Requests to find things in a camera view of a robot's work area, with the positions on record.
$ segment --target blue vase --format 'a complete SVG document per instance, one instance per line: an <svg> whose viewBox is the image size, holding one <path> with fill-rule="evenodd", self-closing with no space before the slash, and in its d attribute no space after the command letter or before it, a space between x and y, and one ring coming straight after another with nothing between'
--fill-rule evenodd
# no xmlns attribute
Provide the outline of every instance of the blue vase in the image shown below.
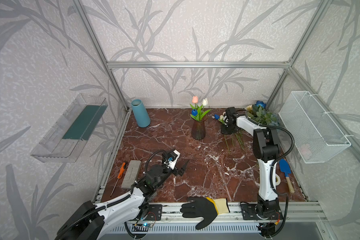
<svg viewBox="0 0 360 240"><path fill-rule="evenodd" d="M147 110L141 100L135 99L131 102L132 112L139 127L147 127L151 123Z"/></svg>

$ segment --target gray floor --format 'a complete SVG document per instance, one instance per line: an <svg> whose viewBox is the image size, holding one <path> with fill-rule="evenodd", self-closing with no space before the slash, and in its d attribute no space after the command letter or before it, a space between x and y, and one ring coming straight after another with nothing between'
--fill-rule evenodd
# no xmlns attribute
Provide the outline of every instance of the gray floor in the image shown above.
<svg viewBox="0 0 360 240"><path fill-rule="evenodd" d="M131 240L128 234L106 234L100 240L126 239ZM192 234L148 234L144 240L261 240L257 233L192 233ZM322 240L319 229L314 222L286 223L283 230L273 238L274 240Z"/></svg>

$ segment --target screwdriver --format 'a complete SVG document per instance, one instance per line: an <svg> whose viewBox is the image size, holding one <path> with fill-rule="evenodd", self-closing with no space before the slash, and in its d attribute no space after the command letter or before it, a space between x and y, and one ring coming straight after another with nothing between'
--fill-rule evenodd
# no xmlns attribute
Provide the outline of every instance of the screwdriver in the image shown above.
<svg viewBox="0 0 360 240"><path fill-rule="evenodd" d="M112 193L110 194L110 196L112 196L113 192L115 191L115 187L116 187L116 185L117 185L117 182L119 181L119 179L120 179L121 176L123 175L123 172L124 172L124 171L125 171L125 162L123 162L123 164L121 165L119 175L117 176L116 184L115 184L115 186L113 187L113 190L112 190Z"/></svg>

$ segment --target roll of tape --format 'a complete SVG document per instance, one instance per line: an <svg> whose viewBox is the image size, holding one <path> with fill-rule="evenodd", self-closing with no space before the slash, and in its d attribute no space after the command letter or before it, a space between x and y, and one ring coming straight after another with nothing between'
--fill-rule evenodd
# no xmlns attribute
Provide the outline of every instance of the roll of tape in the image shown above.
<svg viewBox="0 0 360 240"><path fill-rule="evenodd" d="M276 174L276 186L279 185L281 182L280 177Z"/></svg>

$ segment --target work glove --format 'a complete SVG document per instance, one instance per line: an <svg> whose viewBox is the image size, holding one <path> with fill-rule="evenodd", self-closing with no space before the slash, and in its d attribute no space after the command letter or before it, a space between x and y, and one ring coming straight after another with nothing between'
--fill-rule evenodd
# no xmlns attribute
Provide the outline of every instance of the work glove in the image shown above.
<svg viewBox="0 0 360 240"><path fill-rule="evenodd" d="M189 197L188 201L193 201L181 205L180 212L185 218L203 217L204 220L196 225L196 229L200 230L210 225L210 223L219 214L225 214L229 211L227 199L211 199L209 197Z"/></svg>

